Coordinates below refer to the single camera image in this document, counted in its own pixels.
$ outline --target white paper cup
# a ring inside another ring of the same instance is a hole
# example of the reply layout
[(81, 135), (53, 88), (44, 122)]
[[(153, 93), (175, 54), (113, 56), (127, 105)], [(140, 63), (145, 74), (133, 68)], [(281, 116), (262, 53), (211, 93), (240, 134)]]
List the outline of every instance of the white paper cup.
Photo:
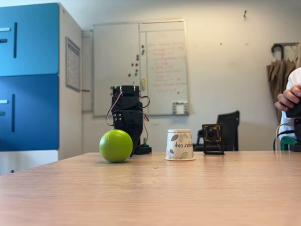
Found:
[(166, 160), (195, 160), (190, 129), (169, 129), (167, 131)]

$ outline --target green ball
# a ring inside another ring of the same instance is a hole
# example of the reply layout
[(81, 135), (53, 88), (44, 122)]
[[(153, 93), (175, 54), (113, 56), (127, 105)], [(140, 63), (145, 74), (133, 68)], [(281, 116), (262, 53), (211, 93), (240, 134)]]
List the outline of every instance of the green ball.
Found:
[(126, 160), (133, 149), (131, 137), (122, 130), (113, 129), (106, 132), (99, 142), (99, 152), (109, 162)]

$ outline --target office chair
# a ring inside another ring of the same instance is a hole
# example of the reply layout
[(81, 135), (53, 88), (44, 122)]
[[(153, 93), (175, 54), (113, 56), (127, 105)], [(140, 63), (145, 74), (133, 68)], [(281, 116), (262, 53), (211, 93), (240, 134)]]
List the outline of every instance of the office chair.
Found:
[[(216, 123), (222, 124), (224, 151), (238, 151), (239, 111), (218, 115)], [(195, 152), (202, 152), (204, 150), (204, 145), (199, 143), (201, 137), (203, 137), (202, 129), (198, 131), (197, 143), (193, 144), (193, 150)], [(206, 150), (218, 151), (218, 147), (216, 145), (207, 145)]]

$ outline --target whiteboard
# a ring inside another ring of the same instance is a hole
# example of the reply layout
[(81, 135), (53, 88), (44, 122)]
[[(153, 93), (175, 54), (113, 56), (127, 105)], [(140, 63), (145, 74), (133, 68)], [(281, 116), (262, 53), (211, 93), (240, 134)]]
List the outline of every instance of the whiteboard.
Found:
[(151, 99), (149, 115), (172, 115), (175, 102), (188, 103), (183, 21), (95, 25), (93, 41), (94, 116), (107, 114), (112, 86), (139, 85)]
[(146, 33), (149, 114), (173, 114), (174, 102), (187, 102), (184, 30)]
[(138, 24), (95, 25), (93, 41), (93, 110), (94, 116), (105, 116), (111, 106), (113, 86), (139, 85)]

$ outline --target wire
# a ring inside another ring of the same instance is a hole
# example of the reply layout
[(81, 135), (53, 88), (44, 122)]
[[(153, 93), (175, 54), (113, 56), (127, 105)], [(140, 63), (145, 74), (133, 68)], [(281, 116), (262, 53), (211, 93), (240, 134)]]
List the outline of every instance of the wire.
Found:
[(109, 117), (109, 113), (110, 111), (113, 109), (113, 107), (115, 106), (115, 104), (117, 103), (117, 101), (119, 100), (120, 96), (122, 95), (122, 91), (120, 91), (116, 97), (116, 100), (114, 101), (114, 103), (112, 104), (111, 108), (108, 110), (107, 113), (107, 117), (105, 118), (105, 122), (107, 123), (108, 126), (114, 126), (114, 124), (109, 124), (108, 123), (108, 117)]
[(283, 124), (280, 124), (278, 127), (277, 127), (277, 130), (276, 130), (276, 134), (275, 134), (275, 141), (276, 141), (276, 151), (278, 151), (278, 142), (277, 142), (277, 137), (278, 137), (278, 132), (279, 132), (279, 129), (281, 126), (293, 126), (292, 123), (283, 123)]
[[(279, 134), (277, 135), (277, 137), (280, 136), (280, 135), (283, 135), (283, 134), (289, 134), (289, 133), (294, 133), (294, 132), (295, 132), (295, 130), (287, 130), (287, 131), (284, 131), (284, 132), (279, 133)], [(274, 150), (274, 151), (275, 151), (275, 143), (276, 143), (276, 139), (274, 139), (274, 143), (273, 143), (273, 150)]]
[(276, 129), (276, 134), (275, 134), (275, 141), (276, 141), (276, 148), (275, 150), (278, 151), (278, 141), (277, 141), (277, 137), (278, 137), (278, 131), (280, 129), (281, 126), (284, 126), (285, 124), (280, 124), (277, 129)]
[(142, 107), (142, 108), (146, 108), (148, 105), (150, 105), (150, 103), (151, 103), (151, 99), (148, 97), (148, 96), (139, 96), (140, 98), (148, 98), (148, 100), (149, 100), (149, 102), (147, 103), (147, 105), (146, 106), (144, 106), (144, 107)]
[(150, 120), (149, 120), (149, 118), (147, 117), (147, 115), (145, 113), (143, 113), (142, 111), (138, 111), (138, 112), (143, 114), (143, 127), (144, 127), (145, 132), (146, 132), (146, 139), (145, 139), (144, 143), (137, 146), (137, 147), (141, 147), (142, 145), (145, 145), (147, 143), (147, 140), (149, 139), (149, 133), (148, 133), (147, 128), (145, 126), (145, 121), (150, 121)]

